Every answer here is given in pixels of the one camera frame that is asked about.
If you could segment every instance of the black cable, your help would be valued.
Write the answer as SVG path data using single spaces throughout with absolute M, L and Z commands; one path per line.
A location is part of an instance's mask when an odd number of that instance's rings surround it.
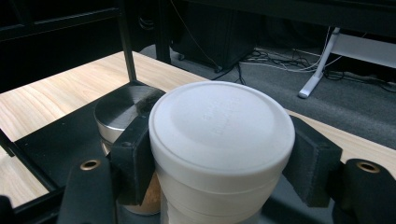
M 311 64 L 310 62 L 299 55 L 299 58 L 297 59 L 290 59 L 286 56 L 283 55 L 278 55 L 278 57 L 285 58 L 285 59 L 274 59 L 272 58 L 267 52 L 265 51 L 259 51 L 259 50 L 253 50 L 252 53 L 250 53 L 245 59 L 244 62 L 251 62 L 251 63 L 274 63 L 276 65 L 281 65 L 284 67 L 287 66 L 296 66 L 299 68 L 307 68 Z
M 387 88 L 387 87 L 393 88 L 390 84 L 388 84 L 388 82 L 386 82 L 384 80 L 381 80 L 381 79 L 359 80 L 359 79 L 356 79 L 356 78 L 353 78 L 353 77 L 346 77 L 345 72 L 342 72 L 342 75 L 340 76 L 334 71 L 327 71 L 327 70 L 325 70 L 323 72 L 323 76 L 325 76 L 327 79 L 332 80 L 332 81 L 338 81 L 338 80 L 342 80 L 343 79 L 343 80 L 347 80 L 347 81 L 359 82 L 359 83 L 362 83 L 362 84 L 376 85 L 376 86 L 379 86 L 381 89 L 383 89 L 385 91 L 396 93 L 396 91 L 393 91 L 393 90 Z
M 234 68 L 234 65 L 233 65 L 227 72 L 224 72 L 223 74 L 221 74 L 221 75 L 219 75 L 219 76 L 217 76 L 217 77 L 214 77 L 214 78 L 212 78 L 212 79 L 210 79 L 210 80 L 217 80 L 217 79 L 219 79 L 219 78 L 221 78 L 221 77 L 224 77 L 225 75 L 227 75 L 227 74 L 229 74 L 231 71 L 233 71 L 233 68 Z
M 242 77 L 242 70 L 241 70 L 241 66 L 239 63 L 236 65 L 236 69 L 238 70 L 238 76 L 239 76 L 239 78 L 236 81 L 240 80 L 241 84 L 246 86 L 247 83 L 246 83 L 245 79 Z

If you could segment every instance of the wooden table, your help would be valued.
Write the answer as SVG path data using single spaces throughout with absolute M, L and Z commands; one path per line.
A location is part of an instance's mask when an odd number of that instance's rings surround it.
M 134 65 L 139 81 L 164 91 L 205 80 L 138 53 L 134 53 Z M 123 53 L 120 52 L 2 93 L 0 128 L 11 141 L 16 141 L 128 82 Z M 341 147 L 344 150 L 343 162 L 351 158 L 373 161 L 396 176 L 396 150 L 288 112 Z M 10 158 L 0 150 L 0 194 L 7 195 L 16 207 L 46 193 L 47 190 L 17 158 Z

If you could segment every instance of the power cord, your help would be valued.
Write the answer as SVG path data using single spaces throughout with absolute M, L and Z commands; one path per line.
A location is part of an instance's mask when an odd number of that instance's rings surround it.
M 396 84 L 390 84 L 389 82 L 374 77 L 359 77 L 358 75 L 350 75 L 346 72 L 335 72 L 328 70 L 323 72 L 323 76 L 332 81 L 348 80 L 368 85 L 376 85 L 385 91 L 396 93 Z

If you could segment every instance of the gray carpet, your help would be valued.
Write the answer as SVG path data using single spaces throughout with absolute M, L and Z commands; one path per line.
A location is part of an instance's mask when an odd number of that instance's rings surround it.
M 155 58 L 155 47 L 149 46 L 141 53 Z M 200 63 L 180 61 L 178 53 L 172 50 L 171 60 L 172 65 L 208 79 L 222 73 L 215 73 L 212 67 Z M 271 96 L 285 108 L 396 149 L 396 93 L 376 85 L 323 78 L 307 99 L 301 99 L 297 94 L 312 73 L 292 73 L 253 64 L 240 66 L 249 87 Z M 234 69 L 219 80 L 235 82 L 237 79 L 238 72 Z

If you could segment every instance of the desk leg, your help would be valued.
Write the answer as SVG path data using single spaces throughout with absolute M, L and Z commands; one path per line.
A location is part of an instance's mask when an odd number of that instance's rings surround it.
M 326 64 L 327 59 L 329 58 L 330 53 L 332 52 L 332 47 L 334 46 L 339 33 L 340 33 L 340 28 L 335 28 L 332 31 L 332 36 L 330 37 L 326 49 L 324 50 L 321 56 L 317 71 L 311 78 L 309 78 L 309 80 L 305 83 L 303 88 L 298 93 L 298 96 L 300 96 L 301 98 L 304 99 L 308 98 L 309 94 L 311 94 L 314 88 L 318 85 L 320 79 L 323 77 L 323 73 L 322 73 L 323 68 Z
M 154 22 L 156 33 L 155 49 L 157 60 L 163 63 L 171 63 L 169 50 L 169 3 L 168 0 L 157 0 L 157 13 Z

